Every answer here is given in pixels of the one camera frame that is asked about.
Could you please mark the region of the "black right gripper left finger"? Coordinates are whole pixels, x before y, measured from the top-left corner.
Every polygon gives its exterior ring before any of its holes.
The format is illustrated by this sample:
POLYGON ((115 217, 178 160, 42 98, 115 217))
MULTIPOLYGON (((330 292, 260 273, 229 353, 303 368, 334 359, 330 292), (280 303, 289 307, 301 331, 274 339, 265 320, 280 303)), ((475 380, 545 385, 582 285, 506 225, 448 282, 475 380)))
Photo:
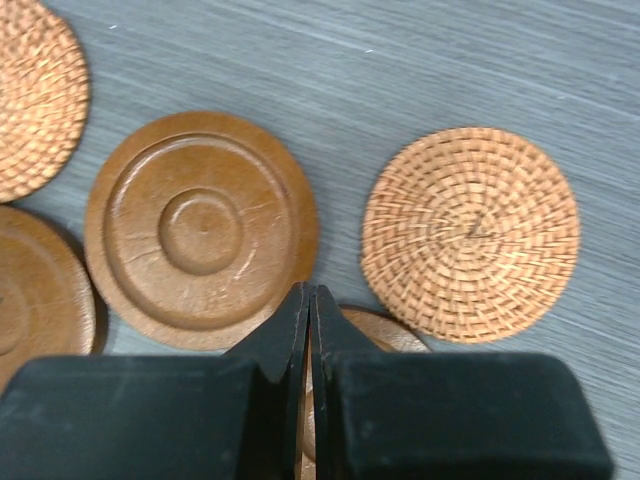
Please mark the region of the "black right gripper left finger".
POLYGON ((222 355, 47 356, 1 397, 5 479, 296 479, 306 287, 222 355))

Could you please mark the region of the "woven rattan coaster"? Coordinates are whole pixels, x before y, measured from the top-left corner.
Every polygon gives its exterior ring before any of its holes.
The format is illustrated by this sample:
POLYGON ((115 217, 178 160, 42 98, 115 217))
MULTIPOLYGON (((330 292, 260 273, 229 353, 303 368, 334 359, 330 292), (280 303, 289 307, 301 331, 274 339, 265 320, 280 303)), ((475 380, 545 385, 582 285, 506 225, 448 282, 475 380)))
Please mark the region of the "woven rattan coaster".
POLYGON ((1 3, 1 201, 30 195, 83 133, 90 75, 69 23, 40 1, 1 3))
POLYGON ((577 202, 556 162, 496 128, 421 137, 382 168, 360 265, 401 323, 455 343, 520 333, 564 292, 580 248, 577 202))

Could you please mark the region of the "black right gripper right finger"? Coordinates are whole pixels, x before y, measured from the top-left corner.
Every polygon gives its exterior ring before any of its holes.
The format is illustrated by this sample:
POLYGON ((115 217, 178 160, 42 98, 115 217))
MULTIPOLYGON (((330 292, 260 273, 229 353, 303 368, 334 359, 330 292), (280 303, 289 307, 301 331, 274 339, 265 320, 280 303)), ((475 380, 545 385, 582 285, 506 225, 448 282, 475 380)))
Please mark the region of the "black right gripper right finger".
POLYGON ((610 479, 583 390, 539 353, 387 352, 310 300, 320 479, 610 479))

